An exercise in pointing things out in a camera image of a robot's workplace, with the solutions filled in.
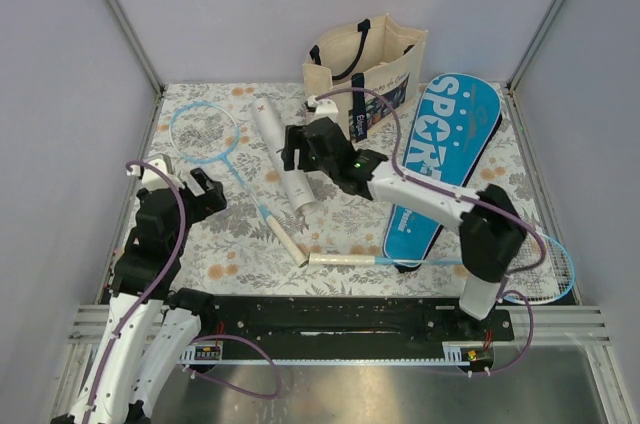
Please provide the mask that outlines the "white shuttlecock tube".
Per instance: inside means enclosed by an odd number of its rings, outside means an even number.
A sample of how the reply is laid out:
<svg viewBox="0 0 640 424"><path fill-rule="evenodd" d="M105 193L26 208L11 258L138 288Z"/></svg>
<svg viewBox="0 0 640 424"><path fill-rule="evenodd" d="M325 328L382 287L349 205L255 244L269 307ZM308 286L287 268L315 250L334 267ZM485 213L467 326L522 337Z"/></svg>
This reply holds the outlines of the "white shuttlecock tube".
<svg viewBox="0 0 640 424"><path fill-rule="evenodd" d="M316 203L316 199L303 172L284 169L282 152L285 126L279 113L267 98L261 97L251 104L251 115L259 135L266 144L271 163L280 178L292 210L305 214Z"/></svg>

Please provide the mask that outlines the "light blue racket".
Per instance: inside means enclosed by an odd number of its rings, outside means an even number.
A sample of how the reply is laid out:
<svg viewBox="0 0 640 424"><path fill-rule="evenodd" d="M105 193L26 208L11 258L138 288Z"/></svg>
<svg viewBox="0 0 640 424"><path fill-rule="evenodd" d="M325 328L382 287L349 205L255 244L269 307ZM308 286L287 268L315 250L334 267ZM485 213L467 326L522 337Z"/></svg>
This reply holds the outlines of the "light blue racket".
<svg viewBox="0 0 640 424"><path fill-rule="evenodd" d="M531 264L540 256L540 246L532 237L527 237L518 254L511 261L513 272L507 280L507 289L515 289L523 294L532 305L554 303L568 294L576 282L575 266L565 247L551 236L539 233L544 248L545 259L534 270L515 273L514 270ZM311 266L386 266L415 271L419 267L445 267L460 271L462 277L468 275L460 257L436 257L427 259L389 258L383 256L318 254L311 253L307 259Z"/></svg>
<svg viewBox="0 0 640 424"><path fill-rule="evenodd" d="M287 251L294 264L302 268L308 257L302 252L270 210L257 198L247 181L231 161L240 142L241 131L234 117L220 105L196 101L183 105L171 116L169 141L177 154L199 166L222 162L253 201L262 219Z"/></svg>

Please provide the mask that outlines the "blue racket cover bag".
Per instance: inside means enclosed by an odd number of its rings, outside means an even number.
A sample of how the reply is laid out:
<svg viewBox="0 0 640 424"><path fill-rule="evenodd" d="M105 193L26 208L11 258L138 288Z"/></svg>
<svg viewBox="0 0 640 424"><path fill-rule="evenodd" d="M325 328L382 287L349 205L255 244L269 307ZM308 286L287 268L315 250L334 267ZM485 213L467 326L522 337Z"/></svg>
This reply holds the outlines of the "blue racket cover bag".
<svg viewBox="0 0 640 424"><path fill-rule="evenodd" d="M447 184L464 186L502 120L498 91L467 74L446 73L426 86L411 126L402 165ZM443 227L408 208L392 208L383 253L418 260Z"/></svg>

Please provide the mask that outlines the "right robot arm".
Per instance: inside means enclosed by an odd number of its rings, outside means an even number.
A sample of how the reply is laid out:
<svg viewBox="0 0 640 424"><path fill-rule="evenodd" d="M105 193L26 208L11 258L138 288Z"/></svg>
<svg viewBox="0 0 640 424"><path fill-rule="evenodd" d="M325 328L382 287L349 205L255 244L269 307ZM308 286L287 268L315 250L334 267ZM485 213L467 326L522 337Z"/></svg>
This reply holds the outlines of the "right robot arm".
<svg viewBox="0 0 640 424"><path fill-rule="evenodd" d="M320 171L348 195L407 208L456 233L468 272L456 330L475 340L490 329L508 267L536 235L506 191L495 185L474 191L403 170L384 154L355 148L329 118L287 125L281 159L286 171Z"/></svg>

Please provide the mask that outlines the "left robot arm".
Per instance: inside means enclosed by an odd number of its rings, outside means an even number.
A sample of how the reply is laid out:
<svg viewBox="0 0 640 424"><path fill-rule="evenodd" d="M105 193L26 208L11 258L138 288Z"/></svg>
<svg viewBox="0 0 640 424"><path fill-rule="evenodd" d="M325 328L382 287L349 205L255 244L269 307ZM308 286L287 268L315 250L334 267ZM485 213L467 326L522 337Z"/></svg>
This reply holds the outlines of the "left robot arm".
<svg viewBox="0 0 640 424"><path fill-rule="evenodd" d="M223 186L195 168L196 195L160 161L138 172L139 209L115 264L105 330L78 397L57 423L150 422L187 346L216 330L212 295L170 287L191 226L226 209Z"/></svg>

